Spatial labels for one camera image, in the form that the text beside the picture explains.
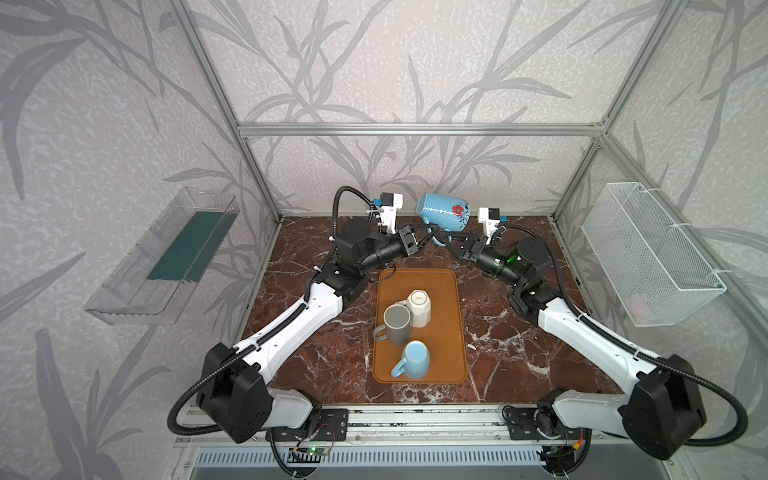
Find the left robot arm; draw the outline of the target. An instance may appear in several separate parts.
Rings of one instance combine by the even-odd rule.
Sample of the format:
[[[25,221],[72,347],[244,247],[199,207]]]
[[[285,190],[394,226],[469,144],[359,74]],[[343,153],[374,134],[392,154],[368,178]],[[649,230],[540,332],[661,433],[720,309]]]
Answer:
[[[169,431],[179,436],[222,431],[236,443],[261,431],[271,437],[279,429],[314,434],[321,423],[320,403],[297,390],[275,389],[271,381],[295,350],[368,288],[371,270],[424,247],[418,229],[405,225],[379,233],[364,218],[346,221],[293,305],[250,337],[207,352],[200,379],[169,411]]]

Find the grey mug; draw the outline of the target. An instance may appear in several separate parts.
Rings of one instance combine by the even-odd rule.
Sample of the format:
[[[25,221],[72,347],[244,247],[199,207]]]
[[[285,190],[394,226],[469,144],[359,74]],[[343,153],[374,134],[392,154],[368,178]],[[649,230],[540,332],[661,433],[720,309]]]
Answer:
[[[373,331],[376,342],[388,341],[397,346],[404,346],[410,341],[411,312],[404,304],[393,304],[385,309],[382,324]]]

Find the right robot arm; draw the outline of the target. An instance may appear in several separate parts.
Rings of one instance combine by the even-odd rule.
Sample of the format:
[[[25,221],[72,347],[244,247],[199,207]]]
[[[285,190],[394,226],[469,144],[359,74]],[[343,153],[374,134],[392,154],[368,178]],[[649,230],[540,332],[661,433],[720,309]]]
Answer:
[[[539,235],[528,231],[508,253],[477,234],[438,232],[436,236],[457,260],[511,285],[509,301],[519,314],[564,341],[620,386],[615,395],[569,389],[554,393],[549,402],[563,425],[628,438],[660,460],[669,459],[682,446],[723,446],[747,432],[748,413],[733,394],[697,375],[683,358],[660,357],[578,309],[565,291],[564,275],[552,249]],[[733,408],[736,420],[727,432],[696,437],[707,422],[702,389]]]

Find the large light blue mug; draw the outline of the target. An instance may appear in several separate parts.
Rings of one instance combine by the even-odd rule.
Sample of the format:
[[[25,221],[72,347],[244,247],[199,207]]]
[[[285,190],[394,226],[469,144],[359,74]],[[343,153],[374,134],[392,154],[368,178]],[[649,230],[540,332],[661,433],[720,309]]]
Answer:
[[[408,342],[401,355],[401,359],[391,370],[393,378],[406,376],[413,380],[422,379],[430,367],[430,352],[425,343],[420,340]]]

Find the small blue mug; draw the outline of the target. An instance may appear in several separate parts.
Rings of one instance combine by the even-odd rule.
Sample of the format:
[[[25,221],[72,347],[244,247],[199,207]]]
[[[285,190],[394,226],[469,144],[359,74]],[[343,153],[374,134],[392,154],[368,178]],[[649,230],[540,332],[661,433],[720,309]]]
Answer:
[[[430,233],[435,234],[437,230],[461,233],[469,223],[470,205],[462,199],[429,193],[418,200],[416,214]],[[436,234],[432,240],[437,246],[445,247]]]

